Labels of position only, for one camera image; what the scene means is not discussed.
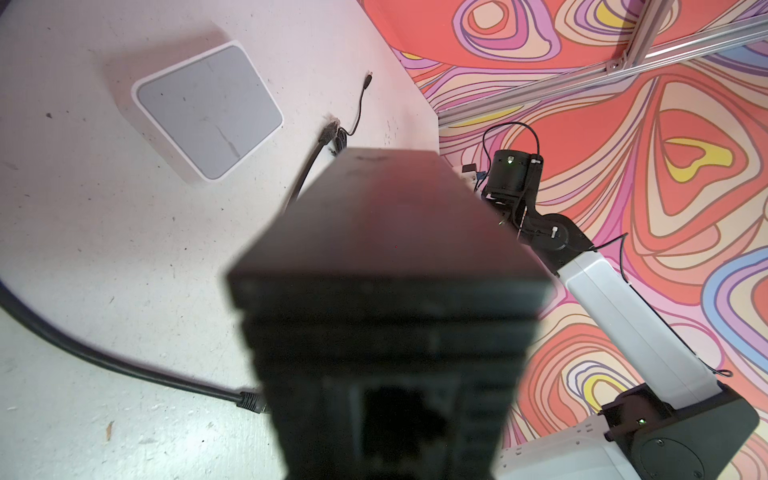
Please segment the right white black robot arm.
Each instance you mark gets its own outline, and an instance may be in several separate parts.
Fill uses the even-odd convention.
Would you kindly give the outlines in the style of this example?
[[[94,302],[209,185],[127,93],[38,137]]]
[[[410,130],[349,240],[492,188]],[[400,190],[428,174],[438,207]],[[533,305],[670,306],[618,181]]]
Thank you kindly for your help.
[[[586,310],[642,382],[580,424],[508,449],[497,479],[715,479],[756,410],[668,327],[568,217],[535,207],[543,159],[496,152],[482,196]]]

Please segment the black network switch box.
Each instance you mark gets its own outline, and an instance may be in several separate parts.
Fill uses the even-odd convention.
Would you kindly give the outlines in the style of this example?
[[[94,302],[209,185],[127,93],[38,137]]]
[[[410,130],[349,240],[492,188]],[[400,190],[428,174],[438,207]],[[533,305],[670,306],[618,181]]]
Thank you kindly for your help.
[[[227,284],[291,479],[486,479],[552,280],[437,154],[347,149]]]

